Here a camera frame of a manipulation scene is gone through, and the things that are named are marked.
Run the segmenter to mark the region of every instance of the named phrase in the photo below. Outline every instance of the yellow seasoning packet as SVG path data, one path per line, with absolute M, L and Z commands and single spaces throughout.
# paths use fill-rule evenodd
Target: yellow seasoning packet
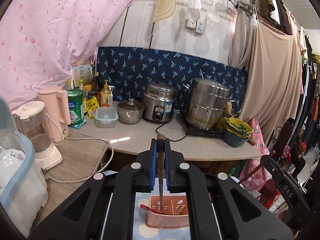
M 98 107 L 99 107 L 99 104 L 96 97 L 87 100 L 87 112 L 91 119 L 94 118 L 94 114 Z

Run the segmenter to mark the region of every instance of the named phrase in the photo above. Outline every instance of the pink plastic basket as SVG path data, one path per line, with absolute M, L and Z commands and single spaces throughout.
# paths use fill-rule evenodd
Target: pink plastic basket
M 189 226 L 187 199 L 184 195 L 163 196 L 163 210 L 160 210 L 160 197 L 150 196 L 150 208 L 161 212 L 147 213 L 146 225 L 150 228 L 175 229 Z

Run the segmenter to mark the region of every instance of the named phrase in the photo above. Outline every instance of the silver screw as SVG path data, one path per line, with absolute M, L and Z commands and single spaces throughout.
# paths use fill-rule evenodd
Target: silver screw
M 188 163 L 180 163 L 179 167 L 183 170 L 187 170 L 190 168 L 190 165 Z
M 101 172 L 97 172 L 96 174 L 93 175 L 93 178 L 95 180 L 99 180 L 103 178 L 103 174 Z
M 139 169 L 141 167 L 141 164 L 140 163 L 132 163 L 131 164 L 131 168 L 133 168 L 133 169 Z
M 228 175 L 224 172 L 220 172 L 218 174 L 218 179 L 221 179 L 221 180 L 226 180 L 228 178 Z

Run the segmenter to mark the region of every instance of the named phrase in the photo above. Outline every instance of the blender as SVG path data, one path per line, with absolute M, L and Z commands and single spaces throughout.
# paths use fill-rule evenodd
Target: blender
M 26 103 L 12 114 L 18 130 L 32 142 L 40 168 L 49 170 L 62 162 L 61 153 L 52 141 L 44 102 Z

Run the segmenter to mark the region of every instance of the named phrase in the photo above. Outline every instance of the strawberry print fabric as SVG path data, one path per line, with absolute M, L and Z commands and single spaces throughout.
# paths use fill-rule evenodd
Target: strawberry print fabric
M 0 95 L 16 108 L 88 63 L 132 0 L 13 0 L 0 22 Z
M 265 155 L 265 154 L 268 155 L 269 150 L 267 146 L 264 144 L 258 120 L 253 118 L 250 123 L 250 127 L 253 130 L 250 138 L 253 139 L 255 142 L 257 142 L 256 148 L 261 152 L 262 155 Z M 259 164 L 260 164 L 260 158 L 248 160 L 246 165 L 244 166 L 244 169 L 241 172 L 240 179 L 248 175 Z M 264 167 L 262 167 L 260 170 L 254 173 L 250 178 L 245 180 L 242 184 L 255 192 L 259 192 L 260 189 L 264 186 L 264 184 L 271 178 L 272 178 L 271 174 Z

